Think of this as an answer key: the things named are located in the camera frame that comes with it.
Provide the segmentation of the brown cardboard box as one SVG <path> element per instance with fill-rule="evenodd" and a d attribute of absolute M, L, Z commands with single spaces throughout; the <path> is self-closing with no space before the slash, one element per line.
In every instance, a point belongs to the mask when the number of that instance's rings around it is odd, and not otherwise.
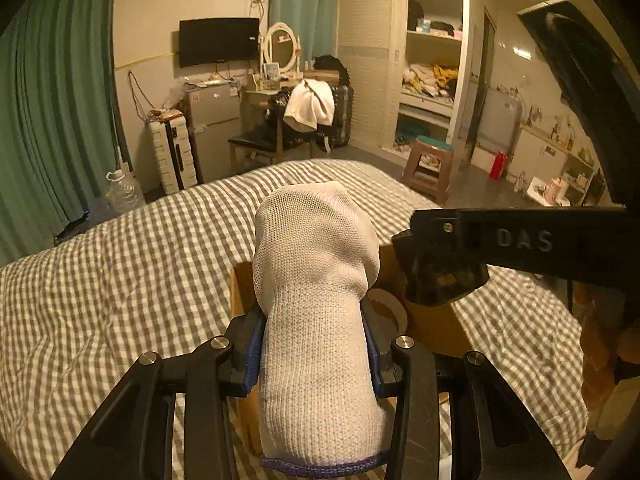
<path fill-rule="evenodd" d="M 438 307 L 423 307 L 413 304 L 405 298 L 406 280 L 396 261 L 394 248 L 390 245 L 380 248 L 381 270 L 374 287 L 386 290 L 398 299 L 408 316 L 407 334 L 427 350 L 462 358 L 472 349 L 451 304 Z M 253 286 L 253 263 L 241 262 L 230 270 L 230 308 L 231 315 L 242 315 L 255 302 Z M 247 398 L 235 400 L 236 426 L 239 428 L 242 442 L 253 456 L 262 455 L 262 442 L 259 435 L 259 387 L 255 386 Z"/>

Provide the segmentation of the brown plastic stool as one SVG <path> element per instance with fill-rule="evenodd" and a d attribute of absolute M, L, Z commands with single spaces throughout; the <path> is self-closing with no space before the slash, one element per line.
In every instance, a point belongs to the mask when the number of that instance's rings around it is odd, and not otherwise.
<path fill-rule="evenodd" d="M 401 182 L 415 191 L 434 198 L 437 205 L 446 203 L 450 188 L 454 149 L 451 145 L 418 136 L 411 145 Z"/>

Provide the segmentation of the red bottle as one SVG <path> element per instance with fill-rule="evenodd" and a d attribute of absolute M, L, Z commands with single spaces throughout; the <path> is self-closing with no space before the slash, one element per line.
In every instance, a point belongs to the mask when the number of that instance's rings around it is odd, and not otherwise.
<path fill-rule="evenodd" d="M 504 154 L 503 152 L 496 154 L 491 165 L 491 170 L 489 171 L 489 177 L 491 180 L 499 180 L 502 177 L 504 168 L 506 168 L 508 161 L 509 157 L 507 154 Z"/>

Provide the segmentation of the grey checkered bed cover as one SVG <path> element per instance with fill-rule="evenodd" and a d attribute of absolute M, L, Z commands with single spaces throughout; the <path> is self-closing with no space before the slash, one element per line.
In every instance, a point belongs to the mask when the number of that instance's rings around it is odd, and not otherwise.
<path fill-rule="evenodd" d="M 282 186 L 340 182 L 388 244 L 430 201 L 363 162 L 282 162 L 190 188 L 1 272 L 1 433 L 35 479 L 142 352 L 178 356 L 220 334 L 232 266 L 254 254 L 258 206 Z M 555 447 L 582 438 L 580 327 L 553 292 L 494 266 L 452 307 Z"/>

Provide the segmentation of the white towel on chair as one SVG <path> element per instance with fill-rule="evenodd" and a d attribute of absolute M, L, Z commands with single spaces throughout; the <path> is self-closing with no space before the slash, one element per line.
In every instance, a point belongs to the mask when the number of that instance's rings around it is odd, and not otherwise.
<path fill-rule="evenodd" d="M 304 79 L 291 92 L 283 121 L 294 131 L 314 132 L 319 126 L 333 124 L 335 102 L 325 81 Z"/>

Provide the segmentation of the dark wooden chair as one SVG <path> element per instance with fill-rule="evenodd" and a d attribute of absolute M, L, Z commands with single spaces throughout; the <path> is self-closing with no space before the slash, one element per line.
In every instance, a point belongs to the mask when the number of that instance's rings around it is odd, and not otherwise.
<path fill-rule="evenodd" d="M 277 164 L 283 162 L 289 152 L 307 145 L 309 156 L 314 156 L 314 146 L 321 136 L 319 131 L 295 130 L 276 112 L 270 112 L 269 117 L 271 122 L 265 120 L 253 130 L 232 136 L 228 140 L 230 164 L 235 172 L 239 172 L 242 167 L 241 153 L 252 157 L 262 156 L 270 164 Z"/>

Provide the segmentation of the white open wardrobe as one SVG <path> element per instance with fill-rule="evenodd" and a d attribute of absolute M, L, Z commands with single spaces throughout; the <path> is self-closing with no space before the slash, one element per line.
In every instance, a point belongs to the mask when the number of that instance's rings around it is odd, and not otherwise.
<path fill-rule="evenodd" d="M 352 144 L 405 157 L 411 118 L 460 151 L 483 42 L 482 0 L 337 0 L 336 55 L 354 90 Z"/>

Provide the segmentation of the clear water jug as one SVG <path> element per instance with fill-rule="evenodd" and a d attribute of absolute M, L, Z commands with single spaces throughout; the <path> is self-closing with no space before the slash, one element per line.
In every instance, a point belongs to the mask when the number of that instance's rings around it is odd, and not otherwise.
<path fill-rule="evenodd" d="M 116 169 L 106 174 L 106 180 L 105 197 L 116 214 L 126 214 L 145 205 L 141 185 L 130 172 Z"/>

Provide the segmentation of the white oval vanity mirror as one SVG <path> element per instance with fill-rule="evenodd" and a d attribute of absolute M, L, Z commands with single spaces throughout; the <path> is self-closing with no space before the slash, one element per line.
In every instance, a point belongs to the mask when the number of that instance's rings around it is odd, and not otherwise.
<path fill-rule="evenodd" d="M 265 80 L 293 79 L 300 74 L 299 36 L 283 22 L 271 25 L 260 46 L 260 72 Z"/>

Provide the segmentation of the grey mini fridge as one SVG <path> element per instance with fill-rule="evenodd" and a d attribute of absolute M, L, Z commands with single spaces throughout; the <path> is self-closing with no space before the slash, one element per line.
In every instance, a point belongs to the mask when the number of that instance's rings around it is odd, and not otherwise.
<path fill-rule="evenodd" d="M 186 85 L 183 98 L 192 136 L 198 182 L 208 183 L 233 174 L 228 141 L 241 133 L 239 89 L 235 84 Z"/>

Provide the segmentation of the white suitcase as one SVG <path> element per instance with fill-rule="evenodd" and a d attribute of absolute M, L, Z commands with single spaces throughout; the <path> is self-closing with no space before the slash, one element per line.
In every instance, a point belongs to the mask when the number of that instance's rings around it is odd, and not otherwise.
<path fill-rule="evenodd" d="M 166 110 L 148 123 L 160 183 L 166 195 L 198 184 L 186 118 L 178 110 Z"/>

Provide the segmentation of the teal window curtain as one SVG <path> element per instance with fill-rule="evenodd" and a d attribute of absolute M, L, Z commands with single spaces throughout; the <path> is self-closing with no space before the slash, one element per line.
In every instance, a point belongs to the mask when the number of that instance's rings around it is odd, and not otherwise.
<path fill-rule="evenodd" d="M 334 55 L 337 0 L 268 0 L 269 24 L 287 24 L 302 43 L 302 59 Z"/>

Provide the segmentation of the green curtain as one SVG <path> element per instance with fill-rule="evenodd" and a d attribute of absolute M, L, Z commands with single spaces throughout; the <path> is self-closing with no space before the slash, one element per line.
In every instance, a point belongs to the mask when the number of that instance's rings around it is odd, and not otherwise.
<path fill-rule="evenodd" d="M 1 262 L 50 247 L 117 166 L 114 0 L 26 0 L 1 35 Z"/>

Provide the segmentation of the black wall television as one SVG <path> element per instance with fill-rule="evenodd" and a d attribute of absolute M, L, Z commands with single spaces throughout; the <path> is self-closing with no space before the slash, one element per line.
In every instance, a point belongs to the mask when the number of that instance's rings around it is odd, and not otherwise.
<path fill-rule="evenodd" d="M 251 61 L 258 57 L 258 18 L 199 18 L 181 21 L 181 67 Z"/>

